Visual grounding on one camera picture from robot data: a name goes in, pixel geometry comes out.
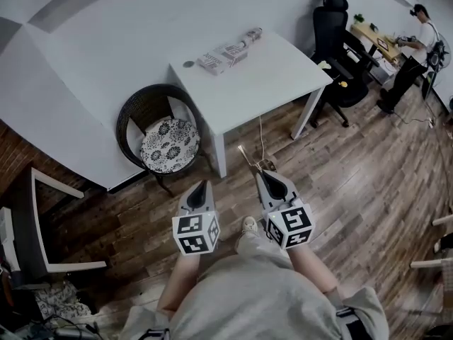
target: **black hair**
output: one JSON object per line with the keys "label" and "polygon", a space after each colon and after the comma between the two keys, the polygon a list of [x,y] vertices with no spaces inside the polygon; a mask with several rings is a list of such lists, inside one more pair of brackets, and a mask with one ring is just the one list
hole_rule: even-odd
{"label": "black hair", "polygon": [[413,7],[413,10],[418,13],[419,11],[422,11],[426,17],[429,19],[430,16],[428,15],[428,10],[426,10],[426,8],[422,5],[422,4],[416,4],[414,7]]}

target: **brown wicker chair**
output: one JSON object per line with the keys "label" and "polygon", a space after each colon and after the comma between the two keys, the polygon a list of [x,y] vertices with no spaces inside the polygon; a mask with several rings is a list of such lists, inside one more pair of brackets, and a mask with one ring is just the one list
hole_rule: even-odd
{"label": "brown wicker chair", "polygon": [[202,137],[202,118],[189,95],[184,90],[171,84],[155,84],[140,89],[126,101],[124,106],[121,108],[120,115],[117,120],[116,138],[122,153],[131,162],[153,174],[156,177],[159,185],[171,196],[174,196],[171,190],[164,185],[165,176],[174,175],[178,172],[186,170],[190,165],[193,164],[193,162],[199,155],[206,158],[208,165],[212,169],[208,156],[202,151],[201,141],[197,146],[195,155],[190,161],[185,162],[183,164],[183,167],[178,167],[175,171],[166,170],[166,172],[150,169],[144,163],[141,157],[137,157],[132,152],[127,142],[127,126],[129,125],[129,119],[134,121],[134,123],[145,136],[147,135],[147,129],[149,129],[152,124],[159,119],[168,115],[171,116],[172,119],[174,119],[167,97],[178,99],[190,109],[190,112],[193,114],[195,123],[197,125],[195,131],[198,133],[199,137]]}

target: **brick wall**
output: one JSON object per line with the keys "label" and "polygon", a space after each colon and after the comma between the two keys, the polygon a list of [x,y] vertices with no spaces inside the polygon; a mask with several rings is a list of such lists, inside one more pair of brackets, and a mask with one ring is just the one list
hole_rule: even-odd
{"label": "brick wall", "polygon": [[[88,183],[85,178],[51,159],[0,120],[0,196],[29,163],[42,173],[73,188],[80,189]],[[67,197],[61,191],[41,183],[37,183],[36,194],[39,214],[46,213]]]}

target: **backpack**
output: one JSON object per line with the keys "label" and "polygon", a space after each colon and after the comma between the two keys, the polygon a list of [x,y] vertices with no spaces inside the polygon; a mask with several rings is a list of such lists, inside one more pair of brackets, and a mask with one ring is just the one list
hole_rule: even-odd
{"label": "backpack", "polygon": [[434,47],[431,49],[431,51],[426,54],[426,62],[430,67],[436,70],[440,62],[442,62],[445,58],[445,44],[440,40],[439,33],[437,32],[437,29],[434,27],[434,25],[429,22],[428,24],[430,24],[434,29],[437,36],[437,42],[434,44]]}

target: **man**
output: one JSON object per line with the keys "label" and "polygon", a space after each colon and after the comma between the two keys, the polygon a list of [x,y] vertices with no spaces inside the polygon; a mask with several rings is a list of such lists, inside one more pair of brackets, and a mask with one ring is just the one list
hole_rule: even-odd
{"label": "man", "polygon": [[337,314],[344,307],[361,320],[353,340],[389,338],[372,288],[342,299],[336,277],[308,245],[283,251],[259,235],[252,217],[242,228],[238,254],[219,260],[201,276],[200,255],[180,255],[158,312],[140,310],[133,321],[130,315],[120,340],[145,339],[150,328],[171,340],[350,339],[344,314]]}
{"label": "man", "polygon": [[415,42],[406,42],[402,39],[397,40],[398,46],[411,47],[414,49],[414,52],[396,75],[394,87],[390,91],[381,90],[382,99],[377,101],[377,105],[385,113],[392,114],[395,106],[405,92],[412,86],[415,79],[428,70],[426,62],[427,55],[437,42],[437,31],[431,23],[426,8],[423,5],[416,4],[413,11],[417,19],[422,23],[420,35]]}

